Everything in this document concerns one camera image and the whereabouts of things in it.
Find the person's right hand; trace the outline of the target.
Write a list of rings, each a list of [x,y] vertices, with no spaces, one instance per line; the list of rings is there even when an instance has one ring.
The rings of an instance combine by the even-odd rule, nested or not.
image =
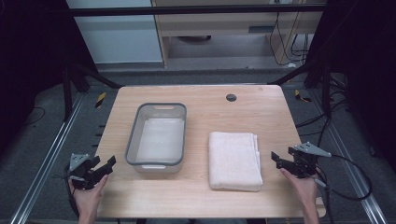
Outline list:
[[[305,210],[316,209],[318,184],[315,179],[317,177],[315,175],[312,175],[305,178],[298,178],[284,168],[281,168],[280,172],[289,180],[289,182],[293,186],[302,207]]]

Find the black metal stand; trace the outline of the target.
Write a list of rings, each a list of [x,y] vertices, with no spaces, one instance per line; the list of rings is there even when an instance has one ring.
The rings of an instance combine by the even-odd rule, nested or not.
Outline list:
[[[332,110],[330,106],[330,63],[326,59],[314,59],[304,65],[294,69],[285,76],[268,82],[268,85],[282,85],[288,80],[291,80],[302,73],[307,73],[307,77],[304,80],[304,86],[308,89],[312,89],[321,82],[321,108],[327,118],[331,116]]]
[[[64,87],[64,121],[67,121],[71,117],[73,111],[71,85],[74,85],[78,92],[87,92],[90,89],[90,85],[85,76],[92,77],[109,88],[121,88],[121,84],[101,76],[97,71],[93,71],[78,63],[70,63],[65,67],[62,74]]]

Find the grey-rimmed white plastic basin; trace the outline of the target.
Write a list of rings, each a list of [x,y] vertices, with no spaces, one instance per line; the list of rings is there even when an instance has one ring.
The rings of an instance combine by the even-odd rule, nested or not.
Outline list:
[[[182,103],[138,107],[125,160],[140,173],[177,173],[183,164],[187,108]]]

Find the black curtain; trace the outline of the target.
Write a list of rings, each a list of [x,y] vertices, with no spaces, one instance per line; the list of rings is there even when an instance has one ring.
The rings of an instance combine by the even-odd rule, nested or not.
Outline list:
[[[346,75],[363,128],[396,172],[396,0],[326,1],[307,60]]]
[[[71,63],[95,70],[66,0],[0,0],[0,159],[32,112],[35,97],[63,82]]]

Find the black horizontal frame bar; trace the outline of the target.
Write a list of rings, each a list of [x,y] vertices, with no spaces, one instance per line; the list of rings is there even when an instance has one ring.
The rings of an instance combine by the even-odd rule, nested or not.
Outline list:
[[[64,13],[73,17],[92,16],[141,16],[141,15],[187,15],[213,13],[267,13],[267,12],[317,12],[324,11],[327,4],[281,4],[281,5],[227,5],[227,6],[176,6],[176,7],[112,7],[73,8]]]

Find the aluminium floor rail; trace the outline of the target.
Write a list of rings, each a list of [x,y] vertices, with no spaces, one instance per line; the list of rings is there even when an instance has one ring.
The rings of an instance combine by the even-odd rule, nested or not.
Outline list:
[[[50,171],[64,145],[64,141],[76,120],[84,97],[85,95],[83,93],[77,94],[76,99],[72,104],[70,115],[66,120],[63,121],[62,126],[51,143],[49,151],[45,159],[42,161],[31,186],[27,190],[23,200],[10,219],[9,224],[25,224],[41,190],[44,187],[44,184],[49,177]]]
[[[324,116],[322,118],[323,132],[327,132],[332,142],[335,155],[341,156],[343,167],[349,177],[350,183],[357,194],[361,197],[360,203],[372,224],[389,224],[383,214],[379,204],[373,194],[368,194],[372,187],[369,186],[368,177],[360,171],[357,165],[352,164],[353,159],[347,151],[339,132],[335,126],[331,124],[331,120]]]

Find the light wooden desk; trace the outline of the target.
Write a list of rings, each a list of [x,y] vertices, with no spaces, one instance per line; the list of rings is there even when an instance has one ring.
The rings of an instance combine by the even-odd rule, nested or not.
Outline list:
[[[150,0],[155,7],[316,4],[327,0]],[[291,60],[292,41],[297,35],[316,32],[322,13],[267,12],[157,15],[159,36],[266,35],[277,63]]]

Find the pale pink towel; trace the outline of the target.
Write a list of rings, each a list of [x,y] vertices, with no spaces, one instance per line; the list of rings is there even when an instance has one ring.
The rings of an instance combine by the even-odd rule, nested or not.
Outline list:
[[[261,155],[256,134],[210,133],[208,160],[209,186],[212,189],[261,189]]]

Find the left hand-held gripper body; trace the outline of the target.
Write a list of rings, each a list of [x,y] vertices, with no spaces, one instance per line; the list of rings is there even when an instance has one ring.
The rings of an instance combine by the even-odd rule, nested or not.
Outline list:
[[[93,169],[89,169],[89,161],[94,158],[89,154],[75,154],[70,157],[66,166],[66,175],[72,180],[76,189],[92,189],[95,185]]]

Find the white cabinet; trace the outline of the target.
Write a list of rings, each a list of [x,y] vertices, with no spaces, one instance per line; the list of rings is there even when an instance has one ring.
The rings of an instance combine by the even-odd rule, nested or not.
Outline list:
[[[151,7],[150,0],[66,0],[70,9]],[[161,63],[163,56],[152,15],[75,17],[96,64]]]

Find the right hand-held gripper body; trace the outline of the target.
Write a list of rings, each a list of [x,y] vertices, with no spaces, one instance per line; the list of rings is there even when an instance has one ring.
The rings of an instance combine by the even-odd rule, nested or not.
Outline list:
[[[314,175],[317,170],[318,157],[330,158],[330,152],[309,142],[290,147],[288,153],[293,157],[290,173],[298,178]]]

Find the person's left hand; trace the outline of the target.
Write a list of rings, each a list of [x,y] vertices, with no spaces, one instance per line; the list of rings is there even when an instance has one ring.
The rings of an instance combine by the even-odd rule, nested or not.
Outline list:
[[[108,175],[104,175],[93,189],[76,189],[72,181],[68,180],[68,185],[72,190],[80,218],[96,218],[97,209],[102,197],[102,189],[106,185],[107,180]]]

